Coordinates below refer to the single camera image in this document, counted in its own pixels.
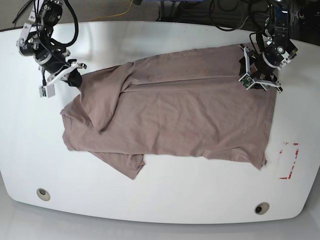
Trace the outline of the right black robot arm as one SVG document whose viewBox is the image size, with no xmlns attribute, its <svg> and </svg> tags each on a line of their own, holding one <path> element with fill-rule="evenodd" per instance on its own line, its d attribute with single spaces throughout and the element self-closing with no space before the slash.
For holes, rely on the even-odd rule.
<svg viewBox="0 0 320 240">
<path fill-rule="evenodd" d="M 70 55 L 68 47 L 79 36 L 79 22 L 68 0 L 31 0 L 32 9 L 27 22 L 23 25 L 16 46 L 24 57 L 33 57 L 42 74 L 42 85 L 48 86 L 54 81 L 63 81 L 70 87 L 80 87 L 82 76 L 78 69 L 86 69 L 84 63 L 66 58 Z M 54 26 L 63 14 L 63 5 L 72 15 L 74 35 L 70 42 L 61 43 L 52 37 Z"/>
</svg>

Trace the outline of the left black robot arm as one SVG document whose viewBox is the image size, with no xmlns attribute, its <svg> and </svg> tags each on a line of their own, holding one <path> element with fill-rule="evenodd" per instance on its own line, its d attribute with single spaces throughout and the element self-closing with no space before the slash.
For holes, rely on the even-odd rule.
<svg viewBox="0 0 320 240">
<path fill-rule="evenodd" d="M 265 26 L 250 34 L 256 36 L 256 44 L 251 44 L 253 48 L 239 45 L 243 57 L 239 60 L 238 81 L 246 90 L 275 88 L 281 93 L 283 88 L 277 71 L 287 66 L 298 51 L 290 38 L 293 13 L 288 0 L 276 0 L 268 7 L 269 17 Z"/>
</svg>

